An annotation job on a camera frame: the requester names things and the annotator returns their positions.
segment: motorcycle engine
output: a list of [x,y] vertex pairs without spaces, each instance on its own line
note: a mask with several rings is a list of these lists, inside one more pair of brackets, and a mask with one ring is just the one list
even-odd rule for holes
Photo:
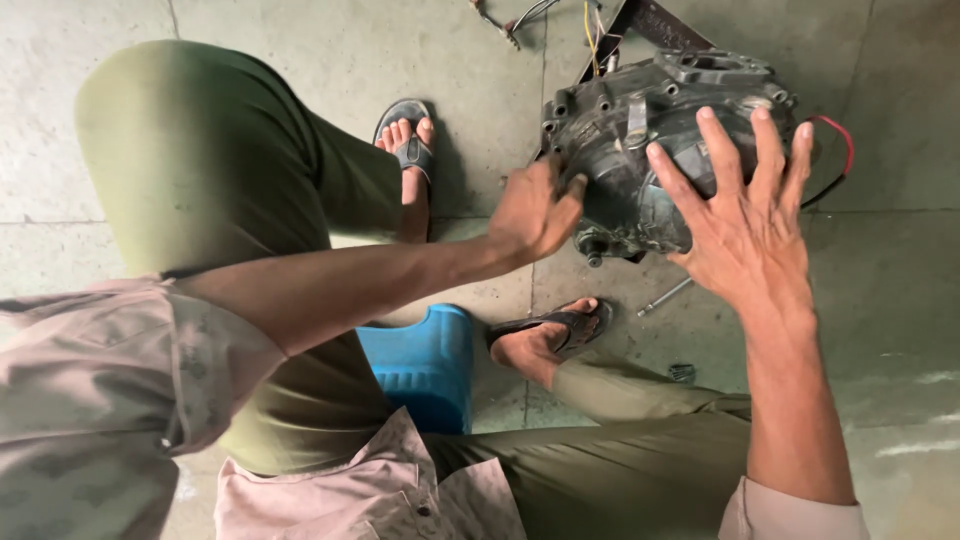
[[797,96],[766,62],[709,50],[661,50],[586,83],[558,90],[543,109],[540,148],[559,152],[574,175],[589,178],[584,215],[573,233],[590,266],[604,257],[639,260],[647,251],[692,247],[683,217],[650,169],[646,146],[656,141],[702,197],[716,179],[695,114],[711,106],[740,151],[746,181],[756,168],[750,114],[764,107],[780,130],[784,151],[793,136]]

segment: shirt sleeve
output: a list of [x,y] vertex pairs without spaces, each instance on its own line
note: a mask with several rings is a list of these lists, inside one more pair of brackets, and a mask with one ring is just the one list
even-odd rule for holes
[[172,457],[217,439],[284,359],[169,283],[0,302],[0,538],[156,538]]
[[870,540],[863,509],[815,503],[746,477],[727,503],[719,540]]

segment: pink shirt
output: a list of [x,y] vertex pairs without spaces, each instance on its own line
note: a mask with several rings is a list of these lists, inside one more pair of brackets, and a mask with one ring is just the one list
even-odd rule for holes
[[[0,537],[156,538],[172,457],[205,448],[284,360],[244,319],[156,277],[0,301],[21,332],[0,350]],[[516,538],[496,459],[437,483],[405,409],[354,459],[260,479],[225,463],[221,538]],[[866,539],[859,506],[743,479],[722,540]]]

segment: yellow wire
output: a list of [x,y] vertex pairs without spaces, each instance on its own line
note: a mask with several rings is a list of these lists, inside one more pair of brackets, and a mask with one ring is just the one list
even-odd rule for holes
[[590,35],[589,9],[590,4],[584,2],[584,30],[587,31],[587,43],[590,44],[590,60],[593,62],[593,75],[600,75],[600,66],[597,65],[597,48],[593,44],[593,36]]

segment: concrete floor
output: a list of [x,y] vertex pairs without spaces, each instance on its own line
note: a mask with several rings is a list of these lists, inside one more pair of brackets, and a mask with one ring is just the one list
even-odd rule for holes
[[[529,0],[491,0],[517,16]],[[303,101],[366,138],[398,96],[432,100],[442,120],[435,229],[482,231],[501,175],[525,163],[540,104],[583,65],[580,7],[566,1],[513,50],[466,0],[0,0],[0,296],[74,289],[123,274],[71,126],[72,97],[110,52],[146,39],[221,44],[271,63]],[[857,493],[877,539],[956,537],[960,518],[960,4],[951,0],[664,0],[718,45],[777,66],[802,113],[830,114],[857,142],[848,182],[804,226],[823,348]],[[649,46],[630,38],[625,57]],[[833,134],[816,189],[842,161]],[[699,383],[745,390],[731,310],[691,287],[645,319],[632,313],[682,272],[659,257],[589,270],[568,245],[551,259],[447,291],[484,321],[579,295],[622,305],[603,345],[664,370],[696,364]],[[477,430],[587,423],[480,357]],[[217,450],[182,462],[165,538],[213,538]]]

